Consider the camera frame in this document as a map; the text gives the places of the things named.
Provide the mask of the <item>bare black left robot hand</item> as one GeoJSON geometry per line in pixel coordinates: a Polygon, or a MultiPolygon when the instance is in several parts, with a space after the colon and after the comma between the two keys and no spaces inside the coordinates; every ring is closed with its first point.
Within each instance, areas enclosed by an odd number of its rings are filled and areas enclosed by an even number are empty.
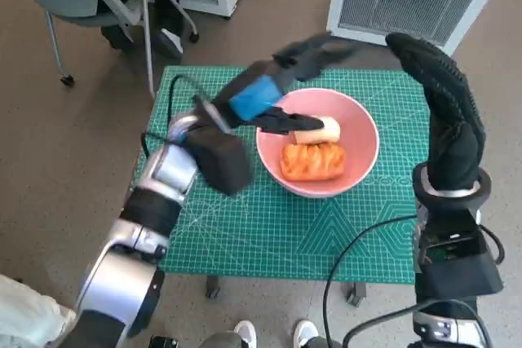
{"type": "Polygon", "coordinates": [[[331,33],[319,33],[291,42],[271,59],[252,63],[233,78],[212,100],[231,128],[256,126],[271,134],[320,130],[323,121],[299,113],[287,113],[276,104],[296,81],[310,81],[332,64],[347,59],[353,45],[331,33]]]}

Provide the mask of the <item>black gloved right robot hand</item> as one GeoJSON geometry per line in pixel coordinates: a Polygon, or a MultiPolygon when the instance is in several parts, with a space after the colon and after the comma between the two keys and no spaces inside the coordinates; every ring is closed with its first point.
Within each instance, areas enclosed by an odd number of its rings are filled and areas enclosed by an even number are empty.
{"type": "Polygon", "coordinates": [[[429,183],[438,192],[471,190],[486,136],[467,76],[430,42],[403,33],[385,40],[403,70],[422,85],[430,109],[429,183]]]}

